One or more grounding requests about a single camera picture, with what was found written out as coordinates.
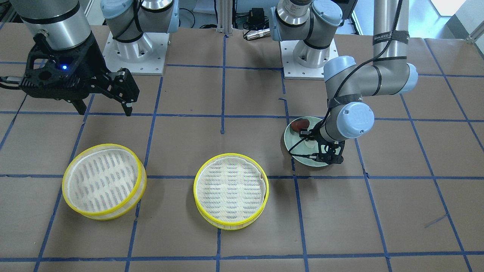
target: white mesh liner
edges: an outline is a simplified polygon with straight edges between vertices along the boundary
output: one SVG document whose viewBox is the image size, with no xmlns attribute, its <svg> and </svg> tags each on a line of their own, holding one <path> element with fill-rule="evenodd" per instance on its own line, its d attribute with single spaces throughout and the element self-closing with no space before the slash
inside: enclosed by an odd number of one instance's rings
<svg viewBox="0 0 484 272">
<path fill-rule="evenodd" d="M 259 169 L 240 157 L 216 159 L 202 170 L 197 181 L 200 205 L 224 222 L 239 222 L 255 214 L 265 193 Z"/>
<path fill-rule="evenodd" d="M 71 203 L 85 212 L 103 212 L 119 205 L 134 188 L 136 158 L 122 149 L 106 149 L 82 158 L 67 180 Z"/>
</svg>

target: yellow rim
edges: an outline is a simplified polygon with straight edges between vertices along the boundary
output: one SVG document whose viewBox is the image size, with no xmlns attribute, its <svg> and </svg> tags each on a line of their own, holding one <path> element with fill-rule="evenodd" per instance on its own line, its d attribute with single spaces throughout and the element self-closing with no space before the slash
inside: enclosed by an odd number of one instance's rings
<svg viewBox="0 0 484 272">
<path fill-rule="evenodd" d="M 67 194 L 65 194 L 65 188 L 67 186 L 67 173 L 69 171 L 72 170 L 72 168 L 74 167 L 74 165 L 76 163 L 78 163 L 84 156 L 88 155 L 88 153 L 90 151 L 92 151 L 93 149 L 97 149 L 97 148 L 100 148 L 100 147 L 115 147 L 115 148 L 120 148 L 122 150 L 125 150 L 125 151 L 128 151 L 135 159 L 136 159 L 136 164 L 138 166 L 138 175 L 137 175 L 137 178 L 136 178 L 136 183 L 133 187 L 133 190 L 129 193 L 129 195 L 118 205 L 114 206 L 113 208 L 110 208 L 108 210 L 105 210 L 103 212 L 86 212 L 86 211 L 82 211 L 80 209 L 78 209 L 76 206 L 74 206 L 68 199 L 67 197 Z M 142 168 L 143 165 L 141 164 L 141 161 L 138 159 L 138 157 L 136 156 L 136 154 L 131 151 L 129 148 L 127 147 L 124 147 L 122 145 L 117 145 L 117 144 L 102 144 L 102 145 L 97 145 L 97 146 L 93 146 L 89 149 L 86 149 L 84 150 L 81 154 L 77 155 L 77 157 L 71 161 L 71 163 L 69 164 L 69 166 L 67 167 L 66 171 L 64 172 L 64 177 L 62 178 L 62 195 L 64 196 L 64 200 L 65 202 L 67 203 L 67 205 L 69 205 L 69 207 L 71 207 L 74 211 L 80 213 L 80 214 L 83 214 L 83 215 L 90 215 L 90 216 L 99 216 L 99 215 L 106 215 L 106 214 L 109 214 L 111 212 L 114 212 L 116 211 L 117 209 L 119 209 L 120 207 L 122 207 L 124 204 L 126 204 L 131 198 L 133 198 L 133 196 L 135 195 L 136 191 L 138 190 L 138 187 L 139 187 L 139 184 L 141 183 L 141 177 L 142 177 Z"/>
<path fill-rule="evenodd" d="M 260 208 L 257 210 L 257 212 L 255 212 L 252 216 L 250 216 L 249 218 L 245 219 L 245 220 L 242 220 L 242 221 L 238 221 L 238 222 L 225 222 L 225 221 L 221 221 L 213 216 L 211 216 L 203 207 L 202 205 L 200 204 L 200 202 L 198 201 L 198 196 L 197 196 L 197 182 L 198 182 L 198 177 L 200 176 L 201 172 L 203 169 L 205 169 L 205 167 L 211 163 L 212 161 L 216 160 L 216 159 L 219 159 L 221 157 L 229 157 L 229 156 L 236 156 L 236 157 L 240 157 L 240 158 L 243 158 L 243 159 L 246 159 L 247 161 L 253 163 L 254 165 L 256 165 L 256 167 L 259 169 L 259 171 L 262 173 L 262 176 L 264 178 L 264 182 L 266 184 L 266 193 L 264 195 L 264 201 L 262 202 L 262 205 L 260 206 Z M 195 182 L 193 183 L 193 195 L 195 197 L 195 203 L 198 207 L 198 210 L 206 217 L 210 218 L 210 220 L 216 222 L 217 224 L 221 224 L 221 225 L 225 225 L 225 226 L 236 226 L 236 225 L 242 225 L 242 224 L 245 224 L 249 221 L 251 221 L 252 219 L 256 218 L 257 216 L 260 215 L 260 213 L 264 210 L 264 207 L 266 206 L 266 203 L 267 203 L 267 199 L 269 198 L 269 181 L 267 179 L 267 175 L 266 173 L 264 172 L 264 169 L 262 169 L 262 167 L 260 167 L 260 165 L 254 161 L 253 159 L 247 157 L 247 156 L 244 156 L 242 154 L 237 154 L 237 153 L 225 153 L 225 154 L 220 154 L 218 156 L 215 156 L 213 157 L 212 159 L 208 160 L 206 163 L 204 163 L 202 165 L 202 167 L 198 170 L 198 173 L 197 175 L 195 176 Z"/>
</svg>

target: floor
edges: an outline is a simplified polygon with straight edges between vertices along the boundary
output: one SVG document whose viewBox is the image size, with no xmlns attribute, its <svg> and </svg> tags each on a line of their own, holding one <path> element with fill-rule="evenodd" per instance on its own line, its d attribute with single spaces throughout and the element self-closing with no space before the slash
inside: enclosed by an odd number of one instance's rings
<svg viewBox="0 0 484 272">
<path fill-rule="evenodd" d="M 102 49 L 108 28 L 93 31 Z M 357 63 L 372 57 L 371 39 L 335 37 Z M 23 24 L 0 25 L 0 75 L 22 75 L 31 46 Z M 323 168 L 291 160 L 281 139 L 292 119 L 324 115 L 324 82 L 283 80 L 279 54 L 276 42 L 247 42 L 239 30 L 180 29 L 165 75 L 135 76 L 131 117 L 100 95 L 80 116 L 65 102 L 0 90 L 0 271 L 483 272 L 475 47 L 411 38 L 415 90 L 365 98 L 373 130 L 346 142 L 343 164 Z M 106 222 L 60 193 L 69 161 L 101 143 L 132 149 L 149 177 L 140 205 Z M 253 158 L 270 178 L 264 212 L 237 231 L 214 228 L 193 199 L 198 169 L 225 152 Z"/>
</svg>

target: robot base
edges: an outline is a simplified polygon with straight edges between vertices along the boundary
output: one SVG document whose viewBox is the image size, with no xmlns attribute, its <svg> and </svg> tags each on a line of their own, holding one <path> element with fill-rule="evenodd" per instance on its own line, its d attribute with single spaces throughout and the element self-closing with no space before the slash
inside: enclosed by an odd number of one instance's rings
<svg viewBox="0 0 484 272">
<path fill-rule="evenodd" d="M 311 116 L 306 116 L 306 117 L 299 117 L 295 119 L 294 121 L 301 120 L 301 119 L 308 119 L 309 120 L 309 127 L 308 129 L 312 129 L 319 121 L 321 121 L 321 118 L 317 117 L 311 117 Z M 286 130 L 284 131 L 284 144 L 286 146 L 286 149 L 289 150 L 294 146 L 297 142 L 299 142 L 301 138 L 299 137 L 299 133 L 293 131 L 291 129 L 291 124 L 287 125 Z M 324 153 L 325 151 L 325 146 L 321 146 L 321 150 Z M 316 141 L 303 141 L 300 143 L 298 146 L 296 146 L 292 151 L 293 154 L 313 154 L 318 152 L 318 143 Z M 341 148 L 336 149 L 337 154 L 341 153 Z M 302 157 L 293 157 L 296 161 L 307 165 L 307 166 L 313 166 L 313 167 L 323 167 L 327 166 L 327 163 L 323 162 L 316 162 L 313 161 L 312 159 L 308 158 L 302 158 Z"/>
<path fill-rule="evenodd" d="M 153 54 L 149 59 L 142 62 L 125 62 L 117 54 L 116 45 L 113 41 L 113 34 L 109 33 L 103 56 L 106 66 L 111 71 L 120 68 L 128 68 L 133 75 L 162 76 L 165 67 L 166 50 L 170 34 L 168 33 L 146 33 L 153 42 Z"/>
<path fill-rule="evenodd" d="M 282 66 L 284 67 L 284 78 L 287 79 L 316 79 L 324 80 L 324 66 L 321 68 L 313 69 L 307 68 L 299 63 L 293 57 L 293 50 L 299 41 L 281 41 L 281 59 Z M 330 45 L 330 57 L 328 60 L 338 57 L 338 50 L 334 40 Z"/>
</svg>

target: blue grid line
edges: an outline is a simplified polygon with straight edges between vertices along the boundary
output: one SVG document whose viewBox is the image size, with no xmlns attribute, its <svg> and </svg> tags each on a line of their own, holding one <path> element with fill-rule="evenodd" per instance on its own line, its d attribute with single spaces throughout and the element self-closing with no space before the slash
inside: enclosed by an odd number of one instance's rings
<svg viewBox="0 0 484 272">
<path fill-rule="evenodd" d="M 434 55 L 434 52 L 432 51 L 432 49 L 430 48 L 430 45 L 428 44 L 427 40 L 424 39 L 425 41 L 425 44 L 427 45 L 428 47 L 428 50 L 430 50 L 430 54 L 432 54 L 432 57 L 434 58 L 435 60 L 435 63 L 437 64 L 437 66 L 439 67 L 439 70 L 440 72 L 442 73 L 442 75 L 444 76 L 444 79 L 445 79 L 445 82 L 447 83 L 447 86 L 449 86 L 449 89 L 451 90 L 452 92 L 452 95 L 454 96 L 454 99 L 455 101 L 457 102 L 457 105 L 459 106 L 459 109 L 462 111 L 462 114 L 464 115 L 464 118 L 467 120 L 467 123 L 470 127 L 470 129 L 472 130 L 472 133 L 474 134 L 474 137 L 476 138 L 477 142 L 479 143 L 479 145 L 481 146 L 481 150 L 484 152 L 484 146 L 483 144 L 481 143 L 481 141 L 479 140 L 479 137 L 477 137 L 477 134 L 476 134 L 476 131 L 474 130 L 474 127 L 472 127 L 472 124 L 469 122 L 469 118 L 467 118 L 467 114 L 465 113 L 464 111 L 464 108 L 462 107 L 462 105 L 460 104 L 459 100 L 457 99 L 457 96 L 454 92 L 454 90 L 452 89 L 452 86 L 449 82 L 449 80 L 447 79 L 447 76 L 446 74 L 444 73 L 444 70 L 442 69 L 442 67 L 440 66 L 440 63 L 439 61 L 437 61 L 437 58 L 435 57 Z"/>
<path fill-rule="evenodd" d="M 264 70 L 264 71 L 282 71 L 281 67 L 240 67 L 240 66 L 226 66 L 227 69 L 243 69 L 243 70 Z"/>
<path fill-rule="evenodd" d="M 148 175 L 148 179 L 170 179 L 170 180 L 188 179 L 188 180 L 193 180 L 193 179 L 195 179 L 195 176 L 156 176 L 156 175 Z"/>
<path fill-rule="evenodd" d="M 44 64 L 45 61 L 43 60 L 42 62 L 34 62 L 33 64 L 41 65 Z M 0 64 L 24 64 L 27 65 L 25 61 L 0 61 Z"/>
<path fill-rule="evenodd" d="M 484 177 L 455 177 L 455 176 L 372 176 L 367 173 L 366 175 L 371 180 L 484 180 Z M 38 174 L 0 174 L 0 177 L 8 178 L 48 178 L 48 179 L 58 179 L 62 178 L 63 175 L 38 175 Z M 180 180 L 188 179 L 193 180 L 195 176 L 163 176 L 163 175 L 148 175 L 148 179 L 170 179 L 170 180 Z M 267 176 L 270 180 L 290 180 L 293 176 Z M 299 180 L 314 179 L 314 180 L 360 180 L 364 179 L 364 176 L 298 176 L 296 178 Z"/>
<path fill-rule="evenodd" d="M 221 249 L 221 236 L 222 236 L 222 230 L 217 229 L 217 255 L 215 256 L 215 272 L 220 272 L 220 249 Z"/>
<path fill-rule="evenodd" d="M 428 252 L 394 252 L 388 253 L 391 257 L 411 257 L 411 256 L 463 256 L 463 255 L 484 255 L 484 251 L 428 251 Z M 384 253 L 355 253 L 355 254 L 308 254 L 308 259 L 323 258 L 370 258 L 385 257 Z M 132 257 L 131 261 L 196 261 L 196 260 L 216 260 L 217 256 L 149 256 Z M 251 259 L 303 259 L 302 254 L 293 255 L 242 255 L 220 257 L 220 260 L 251 260 Z M 80 258 L 80 257 L 43 257 L 41 262 L 78 262 L 78 261 L 126 261 L 128 257 L 103 257 L 103 258 Z M 34 262 L 35 257 L 0 258 L 0 262 Z"/>
<path fill-rule="evenodd" d="M 82 121 L 82 125 L 79 128 L 79 133 L 77 134 L 76 143 L 74 144 L 74 147 L 72 148 L 72 153 L 71 153 L 71 157 L 69 159 L 69 162 L 74 160 L 74 156 L 76 155 L 77 146 L 79 145 L 79 141 L 81 140 L 81 135 L 82 135 L 82 132 L 84 131 L 84 125 L 86 124 L 87 118 L 89 116 L 89 110 L 91 109 L 91 105 L 92 105 L 93 101 L 94 101 L 94 95 L 91 97 L 91 100 L 89 101 L 89 105 L 87 106 L 86 113 L 85 113 L 84 119 Z M 56 214 L 57 214 L 57 209 L 59 207 L 61 197 L 62 197 L 62 187 L 59 189 L 59 193 L 57 194 L 57 199 L 56 199 L 56 203 L 54 205 L 54 210 L 53 210 L 52 215 L 50 217 L 50 221 L 49 221 L 49 225 L 47 226 L 47 230 L 45 231 L 45 236 L 44 236 L 44 240 L 42 241 L 42 246 L 41 246 L 40 251 L 39 251 L 39 256 L 37 257 L 37 261 L 35 262 L 35 267 L 33 269 L 34 272 L 37 272 L 39 270 L 39 265 L 40 265 L 42 256 L 44 255 L 45 246 L 47 245 L 47 240 L 49 239 L 50 231 L 52 229 L 52 225 L 54 224 L 54 219 L 55 219 Z"/>
<path fill-rule="evenodd" d="M 224 35 L 224 58 L 223 58 L 223 66 L 222 66 L 222 112 L 221 112 L 221 128 L 220 128 L 220 134 L 225 134 L 225 73 L 226 73 L 226 67 L 225 63 L 227 60 L 227 38 L 228 35 Z"/>
<path fill-rule="evenodd" d="M 371 176 L 372 180 L 484 180 L 484 177 L 452 177 L 452 176 Z"/>
<path fill-rule="evenodd" d="M 448 77 L 484 77 L 484 76 L 467 76 L 467 75 L 445 75 Z"/>
<path fill-rule="evenodd" d="M 16 111 L 1 111 L 0 114 L 16 114 Z M 19 114 L 43 114 L 43 115 L 77 115 L 77 112 L 62 112 L 62 111 L 19 111 Z M 124 116 L 124 113 L 120 112 L 91 112 L 89 115 L 104 115 L 104 116 Z M 132 116 L 153 116 L 152 113 L 133 113 Z M 158 117 L 204 117 L 204 118 L 220 118 L 220 114 L 178 114 L 178 113 L 156 113 Z M 284 115 L 224 115 L 224 118 L 268 118 L 268 119 L 296 119 L 302 116 L 284 116 Z M 376 117 L 377 121 L 410 121 L 408 118 L 382 118 Z M 483 123 L 484 120 L 477 119 L 411 119 L 412 121 L 422 122 L 474 122 Z"/>
<path fill-rule="evenodd" d="M 242 69 L 242 70 L 271 70 L 271 71 L 282 71 L 281 67 L 243 67 L 243 66 L 225 66 L 225 61 L 222 66 L 220 65 L 196 65 L 196 64 L 167 64 L 167 66 L 172 67 L 193 67 L 193 68 L 226 68 L 226 69 Z"/>
<path fill-rule="evenodd" d="M 387 261 L 388 271 L 392 272 L 392 265 L 390 263 L 390 255 L 388 254 L 387 243 L 385 242 L 385 236 L 383 235 L 383 229 L 381 227 L 380 218 L 378 216 L 377 206 L 375 204 L 375 199 L 373 198 L 373 193 L 371 192 L 370 181 L 368 180 L 368 177 L 366 176 L 366 170 L 364 168 L 364 163 L 363 163 L 363 155 L 361 153 L 360 145 L 358 144 L 357 139 L 355 139 L 355 145 L 356 145 L 356 151 L 358 152 L 358 157 L 360 159 L 360 163 L 362 164 L 364 181 L 366 183 L 366 189 L 368 190 L 368 195 L 370 197 L 371 206 L 373 208 L 373 213 L 375 215 L 375 220 L 377 222 L 378 231 L 380 233 L 381 244 L 383 246 L 383 252 L 384 252 L 385 259 Z"/>
<path fill-rule="evenodd" d="M 436 75 L 436 74 L 419 74 L 419 76 L 444 76 L 442 74 Z M 448 77 L 484 77 L 484 76 L 475 76 L 475 75 L 445 75 Z"/>
<path fill-rule="evenodd" d="M 154 110 L 153 110 L 153 113 L 151 114 L 152 119 L 151 119 L 150 134 L 148 136 L 148 143 L 147 143 L 147 146 L 146 146 L 145 161 L 143 163 L 143 166 L 144 166 L 145 169 L 146 169 L 146 166 L 148 166 L 148 160 L 150 158 L 151 140 L 153 139 L 153 131 L 154 131 L 154 126 L 155 126 L 155 122 L 156 122 L 156 112 L 158 111 L 158 105 L 160 104 L 160 96 L 161 96 L 162 87 L 163 87 L 163 77 L 160 77 L 160 83 L 158 84 L 158 93 L 156 95 Z M 141 208 L 141 199 L 136 204 L 135 219 L 133 221 L 133 228 L 131 229 L 131 238 L 129 240 L 128 257 L 127 257 L 127 260 L 126 260 L 126 265 L 124 267 L 125 272 L 129 271 L 129 266 L 130 266 L 130 263 L 131 263 L 131 256 L 132 256 L 132 253 L 133 253 L 133 246 L 135 244 L 136 229 L 138 227 L 138 216 L 139 216 L 140 208 Z"/>
<path fill-rule="evenodd" d="M 121 112 L 92 112 L 89 115 L 126 116 Z M 132 113 L 131 116 L 153 116 L 152 113 Z"/>
<path fill-rule="evenodd" d="M 58 178 L 62 178 L 63 175 L 0 174 L 0 177 L 8 177 L 8 178 L 47 178 L 47 179 L 58 179 Z"/>
<path fill-rule="evenodd" d="M 17 119 L 17 116 L 18 116 L 18 112 L 20 111 L 20 109 L 22 108 L 22 106 L 24 105 L 24 102 L 25 102 L 25 99 L 27 98 L 27 95 L 24 96 L 24 100 L 22 101 L 22 103 L 20 103 L 20 107 L 18 107 L 18 110 L 17 110 L 17 113 L 15 114 L 14 118 L 12 119 L 12 121 L 10 122 L 10 125 L 8 126 L 8 129 L 7 131 L 5 132 L 5 135 L 3 136 L 3 139 L 1 140 L 0 142 L 0 150 L 2 149 L 3 145 L 5 144 L 5 141 L 7 140 L 7 137 L 8 135 L 10 134 L 10 131 L 12 130 L 12 128 L 14 127 L 14 123 L 15 123 L 15 120 Z"/>
<path fill-rule="evenodd" d="M 407 107 L 407 103 L 405 103 L 405 99 L 403 98 L 403 95 L 400 95 L 400 98 L 402 99 L 403 106 L 405 107 L 405 110 L 407 111 L 408 118 L 410 119 L 410 123 L 412 124 L 413 131 L 414 131 L 415 136 L 417 137 L 417 140 L 419 142 L 420 149 L 422 150 L 423 157 L 425 158 L 425 162 L 427 163 L 427 166 L 428 166 L 428 170 L 430 171 L 430 174 L 432 175 L 432 177 L 434 177 L 435 176 L 434 171 L 432 169 L 432 166 L 430 165 L 430 161 L 427 157 L 427 153 L 425 152 L 424 145 L 422 144 L 422 141 L 420 140 L 420 136 L 419 136 L 419 133 L 417 131 L 417 127 L 415 126 L 415 123 L 412 120 L 412 115 L 410 114 L 410 111 Z M 449 223 L 452 227 L 452 231 L 454 232 L 455 238 L 457 239 L 457 243 L 459 244 L 459 248 L 460 248 L 461 252 L 464 252 L 464 247 L 463 247 L 462 242 L 459 238 L 459 234 L 457 233 L 457 229 L 455 228 L 451 214 L 449 213 L 449 210 L 447 209 L 447 204 L 445 204 L 445 200 L 444 200 L 444 197 L 442 195 L 442 191 L 440 190 L 439 184 L 437 183 L 437 179 L 433 178 L 433 181 L 434 181 L 434 185 L 437 189 L 437 193 L 439 194 L 440 201 L 442 202 L 442 205 L 444 207 L 445 213 L 447 214 L 447 218 L 449 219 Z M 469 259 L 467 258 L 467 256 L 465 254 L 464 254 L 464 260 L 466 261 L 467 268 L 469 269 L 469 272 L 472 272 L 472 268 L 470 267 Z"/>
<path fill-rule="evenodd" d="M 173 67 L 195 67 L 195 68 L 223 68 L 220 65 L 193 65 L 193 64 L 167 64 L 167 66 Z"/>
<path fill-rule="evenodd" d="M 304 223 L 303 223 L 303 211 L 301 209 L 301 196 L 299 194 L 299 185 L 296 175 L 294 177 L 294 188 L 296 190 L 296 201 L 298 203 L 298 216 L 299 216 L 299 228 L 301 229 L 301 243 L 302 243 L 302 256 L 304 259 L 304 269 L 305 272 L 309 272 L 309 263 L 307 260 L 307 249 L 306 249 L 306 237 L 304 235 Z"/>
</svg>

